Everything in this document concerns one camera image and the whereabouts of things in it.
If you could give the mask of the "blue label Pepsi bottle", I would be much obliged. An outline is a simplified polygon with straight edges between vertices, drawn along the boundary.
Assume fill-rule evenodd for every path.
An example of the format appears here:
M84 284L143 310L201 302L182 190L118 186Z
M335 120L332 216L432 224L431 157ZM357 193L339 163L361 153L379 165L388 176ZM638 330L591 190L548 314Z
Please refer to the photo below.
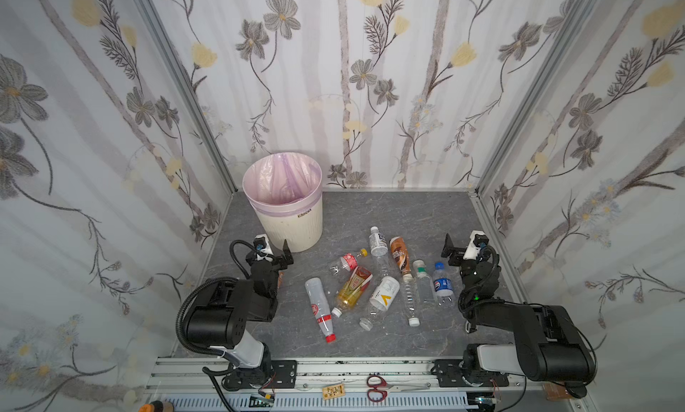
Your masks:
M442 262L435 263L433 271L433 290L439 306L452 308L456 303L456 295L450 275Z

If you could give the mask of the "brown coffee bottle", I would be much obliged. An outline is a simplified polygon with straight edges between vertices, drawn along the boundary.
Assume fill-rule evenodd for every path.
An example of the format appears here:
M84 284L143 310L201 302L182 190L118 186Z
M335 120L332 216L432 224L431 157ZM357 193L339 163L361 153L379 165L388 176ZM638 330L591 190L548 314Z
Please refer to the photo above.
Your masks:
M401 276L403 278L413 278L409 249L402 237L396 236L391 239L390 252Z

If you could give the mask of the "clear ribbed bottle white cap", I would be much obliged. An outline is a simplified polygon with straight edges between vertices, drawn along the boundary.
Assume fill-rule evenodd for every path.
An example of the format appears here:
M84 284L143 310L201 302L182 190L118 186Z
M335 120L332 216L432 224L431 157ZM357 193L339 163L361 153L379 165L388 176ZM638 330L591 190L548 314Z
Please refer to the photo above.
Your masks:
M406 274L402 277L402 297L405 305L406 315L410 327L419 327L420 320L417 311L417 292L416 283L412 275Z

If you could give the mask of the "clear bottle red cap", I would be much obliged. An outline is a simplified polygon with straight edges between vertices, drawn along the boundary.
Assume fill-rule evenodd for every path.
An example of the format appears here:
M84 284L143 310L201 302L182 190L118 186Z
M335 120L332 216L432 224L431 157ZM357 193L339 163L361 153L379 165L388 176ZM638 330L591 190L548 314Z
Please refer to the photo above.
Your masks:
M305 289L310 299L312 314L317 320L319 329L328 344L336 340L331 310L326 299L322 282L319 278L310 278L305 282Z

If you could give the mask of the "small bottle yellow cap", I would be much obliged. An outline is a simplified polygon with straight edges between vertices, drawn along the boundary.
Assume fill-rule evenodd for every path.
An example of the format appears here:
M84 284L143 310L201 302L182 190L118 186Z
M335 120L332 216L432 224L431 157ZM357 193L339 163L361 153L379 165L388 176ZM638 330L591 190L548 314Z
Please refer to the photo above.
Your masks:
M331 262L329 273L333 276L349 276L360 265L360 260L367 256L367 249L360 249L357 253L346 253L337 257Z

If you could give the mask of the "yellow tea bottle red label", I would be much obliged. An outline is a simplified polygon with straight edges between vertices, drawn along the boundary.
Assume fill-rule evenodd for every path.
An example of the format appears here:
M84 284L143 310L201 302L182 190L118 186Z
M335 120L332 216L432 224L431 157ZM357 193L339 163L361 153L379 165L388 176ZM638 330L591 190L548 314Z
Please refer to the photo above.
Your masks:
M345 312L352 310L372 279L373 274L368 269L356 267L338 292L331 314L334 317L341 317Z

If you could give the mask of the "clear bottle green band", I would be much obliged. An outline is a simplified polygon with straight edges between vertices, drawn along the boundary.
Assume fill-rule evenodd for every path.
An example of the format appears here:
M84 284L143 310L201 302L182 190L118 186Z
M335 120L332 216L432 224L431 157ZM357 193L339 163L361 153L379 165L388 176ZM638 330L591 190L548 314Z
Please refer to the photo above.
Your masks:
M416 283L419 300L424 305L434 305L435 290L433 290L433 280L427 272L426 264L422 260L415 260L412 266L417 275Z

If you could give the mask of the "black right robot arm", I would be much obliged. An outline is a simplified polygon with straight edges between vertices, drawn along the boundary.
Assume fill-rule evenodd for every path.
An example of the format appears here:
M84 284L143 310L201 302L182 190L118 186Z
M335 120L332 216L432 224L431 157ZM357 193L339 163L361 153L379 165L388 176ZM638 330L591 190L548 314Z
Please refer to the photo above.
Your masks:
M456 305L467 333L484 326L514 337L513 344L469 344L460 362L465 383L479 386L498 376L523 376L559 385L576 399L587 395L597 356L564 307L497 297L499 253L482 231L474 231L466 247L455 246L446 235L441 256L460 270L463 288Z

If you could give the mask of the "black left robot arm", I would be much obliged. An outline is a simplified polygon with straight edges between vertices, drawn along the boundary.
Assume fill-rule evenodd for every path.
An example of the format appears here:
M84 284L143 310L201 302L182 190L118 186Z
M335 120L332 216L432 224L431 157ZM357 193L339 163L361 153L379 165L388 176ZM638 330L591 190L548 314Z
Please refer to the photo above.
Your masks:
M250 268L241 269L244 277L220 276L199 285L182 302L175 323L186 350L226 361L222 370L203 368L219 394L276 386L278 366L269 347L248 332L247 324L269 323L276 317L280 273L294 264L288 242L283 242L280 255L274 255L263 240L235 240L229 245L232 259L239 244L250 250L245 258Z

